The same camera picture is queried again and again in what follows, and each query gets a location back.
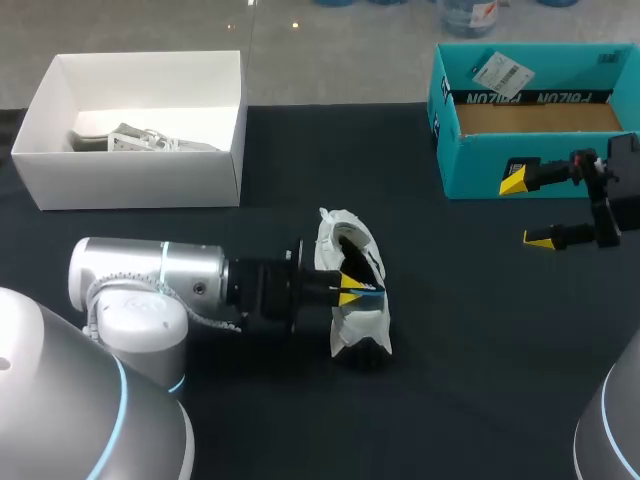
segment blue object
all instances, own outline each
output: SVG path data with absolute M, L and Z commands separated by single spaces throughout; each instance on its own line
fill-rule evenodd
M 353 0 L 314 0 L 318 5 L 322 5 L 324 7 L 346 7 L 347 5 L 351 5 Z
M 444 28 L 458 37 L 477 38 L 498 21 L 498 0 L 438 0 Z
M 495 52 L 535 72 L 511 101 L 473 80 Z M 640 133 L 638 84 L 640 49 L 634 44 L 438 45 L 428 115 L 445 194 L 452 199 L 498 198 L 511 158 L 566 160 L 584 148 L 607 158 L 610 137 Z M 456 106 L 474 103 L 609 103 L 622 131 L 466 134 Z M 566 182 L 527 193 L 527 198 L 585 195 L 584 186 Z
M 538 0 L 538 2 L 549 7 L 570 7 L 578 3 L 578 0 Z

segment white label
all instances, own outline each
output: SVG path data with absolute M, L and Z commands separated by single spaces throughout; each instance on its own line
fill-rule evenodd
M 501 53 L 494 53 L 473 81 L 511 100 L 536 74 Z
M 498 0 L 476 3 L 471 12 L 471 28 L 490 27 L 498 20 Z

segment barcode label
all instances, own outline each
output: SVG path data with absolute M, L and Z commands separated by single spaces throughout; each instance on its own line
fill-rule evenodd
M 478 70 L 473 80 L 511 100 L 534 76 L 532 70 L 496 52 Z
M 509 83 L 509 80 L 511 80 L 511 77 L 513 77 L 516 73 L 518 73 L 518 70 L 520 70 L 520 67 L 517 65 L 514 65 L 511 68 L 511 70 L 509 70 L 507 74 L 504 77 L 502 77 L 502 80 L 500 80 L 500 83 L 496 85 L 496 91 L 498 93 L 500 93 L 500 91 L 507 86 L 507 83 Z

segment item in white box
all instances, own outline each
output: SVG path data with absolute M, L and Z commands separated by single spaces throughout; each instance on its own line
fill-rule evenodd
M 163 135 L 155 130 L 140 130 L 126 123 L 107 135 L 83 136 L 69 132 L 69 142 L 75 152 L 219 152 L 220 149 L 207 143 L 180 140 Z

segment plastic bottle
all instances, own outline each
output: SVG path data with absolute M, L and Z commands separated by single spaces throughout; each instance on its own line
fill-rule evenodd
M 549 7 L 569 7 L 578 3 L 578 0 L 538 0 L 538 2 Z
M 438 0 L 444 27 L 458 37 L 489 33 L 498 21 L 498 0 Z

